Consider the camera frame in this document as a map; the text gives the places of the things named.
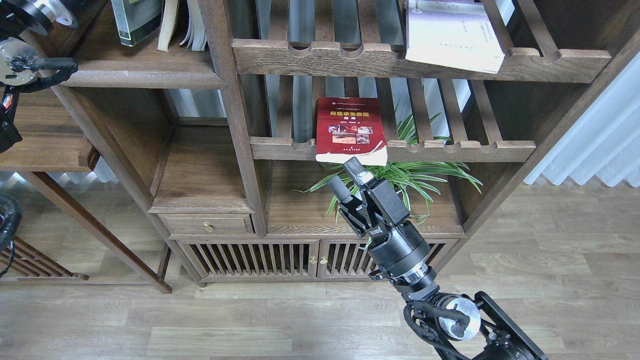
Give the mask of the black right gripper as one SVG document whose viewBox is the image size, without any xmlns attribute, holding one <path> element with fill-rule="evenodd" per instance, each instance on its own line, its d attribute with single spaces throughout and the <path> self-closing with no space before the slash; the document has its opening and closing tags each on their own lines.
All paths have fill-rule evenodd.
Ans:
<svg viewBox="0 0 640 360">
<path fill-rule="evenodd" d="M 357 157 L 343 164 L 343 170 L 359 187 L 361 198 L 351 194 L 339 176 L 327 186 L 339 202 L 339 213 L 361 238 L 370 237 L 366 248 L 377 269 L 371 280 L 390 280 L 394 287 L 431 287 L 433 269 L 425 264 L 430 246 L 413 223 L 409 210 L 386 178 L 375 178 Z"/>
</svg>

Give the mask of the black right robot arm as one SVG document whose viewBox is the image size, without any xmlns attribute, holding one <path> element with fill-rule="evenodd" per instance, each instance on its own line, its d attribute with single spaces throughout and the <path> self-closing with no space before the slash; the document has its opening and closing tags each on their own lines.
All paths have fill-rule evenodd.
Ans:
<svg viewBox="0 0 640 360">
<path fill-rule="evenodd" d="M 454 341 L 482 334 L 486 340 L 477 360 L 546 360 L 547 355 L 485 292 L 473 298 L 441 292 L 436 271 L 427 265 L 429 244 L 409 221 L 409 210 L 386 178 L 376 178 L 356 157 L 343 164 L 359 187 L 351 194 L 338 177 L 329 187 L 339 212 L 361 238 L 370 238 L 366 251 L 377 264 L 373 280 L 388 280 L 406 305 L 403 317 L 418 337 L 444 360 L 465 358 Z"/>
</svg>

